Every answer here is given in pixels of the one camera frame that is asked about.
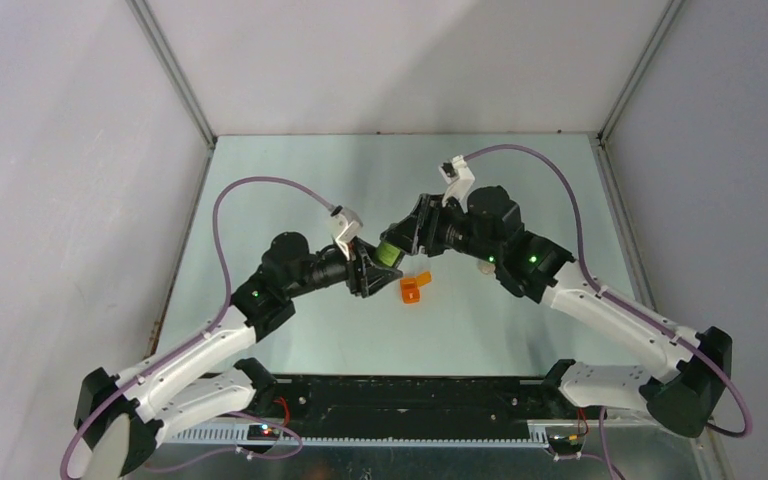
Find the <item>green pill bottle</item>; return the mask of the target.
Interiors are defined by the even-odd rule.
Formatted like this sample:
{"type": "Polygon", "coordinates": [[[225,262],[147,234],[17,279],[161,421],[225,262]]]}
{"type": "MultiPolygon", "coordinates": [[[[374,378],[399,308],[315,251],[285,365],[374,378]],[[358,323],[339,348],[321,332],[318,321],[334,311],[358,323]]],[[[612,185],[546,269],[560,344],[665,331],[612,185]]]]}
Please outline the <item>green pill bottle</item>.
{"type": "Polygon", "coordinates": [[[405,253],[401,249],[384,240],[380,241],[374,252],[374,259],[388,268],[397,268],[404,256],[405,253]]]}

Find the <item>orange pill box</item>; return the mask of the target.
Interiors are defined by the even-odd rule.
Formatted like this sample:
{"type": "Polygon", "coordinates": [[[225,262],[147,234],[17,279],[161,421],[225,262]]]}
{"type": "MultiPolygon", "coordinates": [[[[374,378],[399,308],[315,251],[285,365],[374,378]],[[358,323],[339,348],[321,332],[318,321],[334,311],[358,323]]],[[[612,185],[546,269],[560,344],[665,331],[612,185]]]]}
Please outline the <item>orange pill box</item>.
{"type": "Polygon", "coordinates": [[[417,304],[421,300],[421,289],[432,281],[429,270],[399,280],[401,300],[406,305],[417,304]]]}

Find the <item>clear pill bottle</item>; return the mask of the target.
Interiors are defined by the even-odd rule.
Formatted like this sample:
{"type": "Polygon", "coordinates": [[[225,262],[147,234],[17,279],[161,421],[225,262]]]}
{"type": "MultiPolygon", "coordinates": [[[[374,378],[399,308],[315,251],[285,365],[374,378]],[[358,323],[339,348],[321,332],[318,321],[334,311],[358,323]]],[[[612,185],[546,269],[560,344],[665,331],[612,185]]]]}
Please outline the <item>clear pill bottle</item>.
{"type": "Polygon", "coordinates": [[[495,265],[485,260],[479,259],[477,261],[477,268],[484,275],[493,275],[495,273],[495,265]]]}

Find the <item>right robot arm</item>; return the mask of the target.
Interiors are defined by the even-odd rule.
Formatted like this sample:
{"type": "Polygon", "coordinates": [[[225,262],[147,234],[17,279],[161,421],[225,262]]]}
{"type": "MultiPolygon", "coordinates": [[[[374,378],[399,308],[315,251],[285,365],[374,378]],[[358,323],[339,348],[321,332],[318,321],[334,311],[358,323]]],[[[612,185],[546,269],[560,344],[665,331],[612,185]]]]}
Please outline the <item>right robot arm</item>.
{"type": "Polygon", "coordinates": [[[646,412],[687,438],[710,427],[731,378],[731,336],[715,326],[698,332],[679,325],[587,277],[582,260],[525,228],[519,205],[503,187],[479,188],[465,202],[423,194],[381,239],[406,255],[453,250],[488,263],[512,295],[582,322],[637,360],[634,368],[558,361],[549,375],[554,383],[541,392],[551,416],[604,406],[646,412]]]}

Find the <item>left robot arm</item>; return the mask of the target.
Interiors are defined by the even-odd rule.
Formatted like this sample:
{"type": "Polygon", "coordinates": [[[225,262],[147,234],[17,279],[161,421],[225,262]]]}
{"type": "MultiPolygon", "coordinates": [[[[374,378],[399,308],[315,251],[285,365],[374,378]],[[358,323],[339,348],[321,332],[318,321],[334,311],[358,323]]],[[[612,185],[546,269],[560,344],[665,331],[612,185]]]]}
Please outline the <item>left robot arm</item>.
{"type": "Polygon", "coordinates": [[[392,239],[372,245],[353,238],[313,252],[298,232],[276,236],[255,272],[188,339],[117,374],[98,368],[84,378],[76,438],[96,449],[123,418],[128,436],[122,470],[128,473],[162,444],[207,420],[246,411],[268,414],[276,403],[276,380],[256,359],[240,360],[213,378],[208,371],[287,322],[296,312],[295,298],[337,284],[370,297],[402,278],[402,258],[415,251],[392,239]]]}

